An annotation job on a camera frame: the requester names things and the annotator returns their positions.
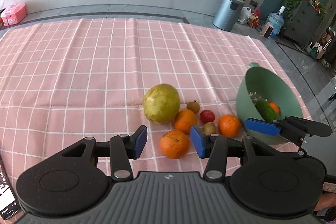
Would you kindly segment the green cucumber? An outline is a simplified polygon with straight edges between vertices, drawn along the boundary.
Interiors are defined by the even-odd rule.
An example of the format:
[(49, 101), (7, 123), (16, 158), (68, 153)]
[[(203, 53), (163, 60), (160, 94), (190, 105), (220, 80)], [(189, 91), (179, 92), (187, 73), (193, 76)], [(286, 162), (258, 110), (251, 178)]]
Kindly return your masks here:
[(272, 123), (274, 120), (280, 118), (280, 116), (265, 101), (257, 101), (255, 103), (255, 108), (266, 122)]

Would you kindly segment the orange mandarin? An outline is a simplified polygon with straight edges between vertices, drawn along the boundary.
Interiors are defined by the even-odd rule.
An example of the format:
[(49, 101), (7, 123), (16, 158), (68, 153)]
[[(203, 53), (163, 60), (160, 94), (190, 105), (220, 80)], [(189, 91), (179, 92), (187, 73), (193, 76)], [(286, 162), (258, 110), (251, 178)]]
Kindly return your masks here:
[(221, 135), (228, 138), (238, 136), (241, 128), (240, 120), (231, 114), (223, 115), (218, 121), (218, 129)]
[(180, 159), (188, 153), (190, 140), (183, 131), (171, 130), (161, 137), (159, 147), (169, 159)]
[(176, 130), (180, 130), (186, 135), (189, 135), (191, 127), (197, 123), (198, 119), (195, 113), (189, 109), (185, 109), (177, 114), (173, 126)]
[(279, 115), (280, 114), (280, 108), (275, 102), (268, 102), (268, 105), (273, 109), (273, 111)]

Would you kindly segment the large yellow-green pomelo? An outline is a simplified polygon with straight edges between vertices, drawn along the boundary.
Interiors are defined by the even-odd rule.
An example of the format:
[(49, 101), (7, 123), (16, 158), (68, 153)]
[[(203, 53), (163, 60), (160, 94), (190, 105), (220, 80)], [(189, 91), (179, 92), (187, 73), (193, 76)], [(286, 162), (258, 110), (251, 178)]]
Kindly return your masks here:
[(179, 94), (169, 84), (152, 87), (143, 98), (143, 110), (146, 118), (153, 123), (171, 122), (179, 112), (181, 101)]

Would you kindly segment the brown longan middle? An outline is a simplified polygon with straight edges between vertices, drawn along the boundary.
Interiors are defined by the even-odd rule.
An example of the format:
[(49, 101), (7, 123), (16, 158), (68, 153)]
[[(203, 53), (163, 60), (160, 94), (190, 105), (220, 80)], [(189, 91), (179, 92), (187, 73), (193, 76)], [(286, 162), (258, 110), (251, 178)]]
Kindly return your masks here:
[(203, 132), (206, 135), (211, 135), (211, 134), (216, 134), (217, 133), (217, 128), (216, 126), (213, 124), (213, 122), (208, 122), (204, 125), (203, 127)]

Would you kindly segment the brown longan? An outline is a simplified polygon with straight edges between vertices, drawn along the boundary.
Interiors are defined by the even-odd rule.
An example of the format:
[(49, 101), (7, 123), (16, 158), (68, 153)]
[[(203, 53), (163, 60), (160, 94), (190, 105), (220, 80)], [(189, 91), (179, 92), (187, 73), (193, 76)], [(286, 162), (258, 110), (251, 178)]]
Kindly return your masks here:
[(186, 106), (187, 109), (191, 110), (193, 113), (197, 114), (201, 107), (200, 105), (198, 104), (197, 101), (192, 101), (192, 102), (189, 102)]
[(217, 128), (216, 126), (213, 124), (213, 122), (208, 122), (204, 125), (203, 127), (203, 132), (206, 135), (211, 135), (211, 134), (216, 134), (217, 133)]

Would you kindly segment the green plastic colander bowl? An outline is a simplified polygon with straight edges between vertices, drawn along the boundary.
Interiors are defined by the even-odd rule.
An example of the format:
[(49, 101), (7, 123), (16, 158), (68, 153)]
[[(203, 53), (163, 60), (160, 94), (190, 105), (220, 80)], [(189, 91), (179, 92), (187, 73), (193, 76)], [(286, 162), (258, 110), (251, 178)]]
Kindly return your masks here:
[(255, 108), (258, 100), (276, 103), (280, 108), (281, 119), (287, 115), (303, 117), (301, 105), (290, 87), (273, 72), (258, 63), (250, 63), (236, 96), (236, 112), (244, 131), (269, 145), (288, 143), (288, 140), (279, 135), (269, 136), (246, 128), (245, 121), (248, 118), (263, 119)]

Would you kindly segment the brown longan far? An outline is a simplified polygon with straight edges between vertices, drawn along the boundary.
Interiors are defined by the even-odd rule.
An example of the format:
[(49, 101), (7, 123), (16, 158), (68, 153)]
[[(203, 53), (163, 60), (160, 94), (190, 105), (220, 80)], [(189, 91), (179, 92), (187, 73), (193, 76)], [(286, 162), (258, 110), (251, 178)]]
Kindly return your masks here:
[(201, 107), (200, 105), (198, 104), (197, 101), (192, 101), (192, 102), (189, 102), (186, 106), (187, 109), (191, 110), (193, 113), (197, 114)]

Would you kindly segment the pink checkered tablecloth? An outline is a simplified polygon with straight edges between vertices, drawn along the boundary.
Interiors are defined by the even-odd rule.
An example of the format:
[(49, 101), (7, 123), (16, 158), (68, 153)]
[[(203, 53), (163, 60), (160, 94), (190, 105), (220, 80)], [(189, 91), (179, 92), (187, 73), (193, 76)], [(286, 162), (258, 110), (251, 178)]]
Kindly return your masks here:
[(10, 182), (86, 136), (108, 141), (149, 130), (141, 170), (203, 172), (194, 149), (172, 160), (150, 123), (145, 93), (164, 83), (181, 105), (197, 101), (217, 118), (235, 114), (250, 63), (291, 80), (258, 39), (190, 24), (138, 19), (78, 19), (10, 28), (1, 36), (1, 158)]

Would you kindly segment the dark grey drawer cabinet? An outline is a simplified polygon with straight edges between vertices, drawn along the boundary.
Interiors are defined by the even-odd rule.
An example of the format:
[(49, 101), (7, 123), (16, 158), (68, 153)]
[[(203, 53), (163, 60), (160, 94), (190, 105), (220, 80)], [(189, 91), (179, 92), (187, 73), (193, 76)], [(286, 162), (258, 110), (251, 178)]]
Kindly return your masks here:
[(322, 18), (307, 0), (303, 0), (290, 18), (286, 18), (281, 34), (294, 41), (300, 48), (305, 48), (311, 41)]

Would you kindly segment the blue water jug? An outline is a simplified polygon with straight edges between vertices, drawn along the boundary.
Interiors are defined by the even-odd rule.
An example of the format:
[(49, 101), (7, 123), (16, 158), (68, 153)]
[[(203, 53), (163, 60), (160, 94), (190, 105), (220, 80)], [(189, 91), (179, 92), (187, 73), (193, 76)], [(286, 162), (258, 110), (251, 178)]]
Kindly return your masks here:
[(282, 26), (284, 25), (283, 13), (285, 11), (285, 6), (282, 6), (278, 12), (272, 12), (269, 14), (266, 22), (271, 23), (273, 26), (273, 31), (270, 34), (272, 38), (275, 38), (280, 32)]

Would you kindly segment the white plastic bag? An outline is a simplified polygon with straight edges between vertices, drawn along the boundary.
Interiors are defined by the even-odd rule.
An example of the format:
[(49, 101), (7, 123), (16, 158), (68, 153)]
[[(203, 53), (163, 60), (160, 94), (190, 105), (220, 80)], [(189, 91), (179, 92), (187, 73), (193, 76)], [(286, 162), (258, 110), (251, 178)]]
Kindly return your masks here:
[(245, 6), (242, 8), (240, 15), (238, 17), (238, 22), (240, 24), (246, 24), (252, 18), (252, 10), (250, 7)]

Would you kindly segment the grey metal trash bin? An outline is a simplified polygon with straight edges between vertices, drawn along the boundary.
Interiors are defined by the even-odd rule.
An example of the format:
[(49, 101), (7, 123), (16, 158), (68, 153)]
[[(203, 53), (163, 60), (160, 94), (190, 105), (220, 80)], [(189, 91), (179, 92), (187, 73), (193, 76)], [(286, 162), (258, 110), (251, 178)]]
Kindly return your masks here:
[(213, 25), (218, 29), (230, 32), (243, 7), (243, 0), (222, 0), (213, 18)]

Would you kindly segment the smartphone with lit screen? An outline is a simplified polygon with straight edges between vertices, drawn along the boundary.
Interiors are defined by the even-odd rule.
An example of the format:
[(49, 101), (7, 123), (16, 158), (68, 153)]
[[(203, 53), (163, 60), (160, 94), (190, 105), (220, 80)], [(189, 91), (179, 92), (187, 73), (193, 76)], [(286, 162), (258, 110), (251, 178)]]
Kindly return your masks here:
[(17, 214), (21, 207), (18, 202), (17, 195), (10, 183), (9, 177), (5, 171), (3, 161), (1, 160), (1, 181), (0, 181), (0, 210), (1, 218), (8, 220)]

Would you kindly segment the pink storage box on floor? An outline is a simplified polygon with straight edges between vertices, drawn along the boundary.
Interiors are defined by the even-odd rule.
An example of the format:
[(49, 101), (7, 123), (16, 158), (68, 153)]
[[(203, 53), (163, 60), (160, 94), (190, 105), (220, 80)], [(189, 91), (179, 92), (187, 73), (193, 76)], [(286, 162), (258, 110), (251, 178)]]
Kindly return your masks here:
[(11, 5), (1, 12), (1, 18), (4, 26), (13, 26), (20, 23), (26, 17), (25, 3)]

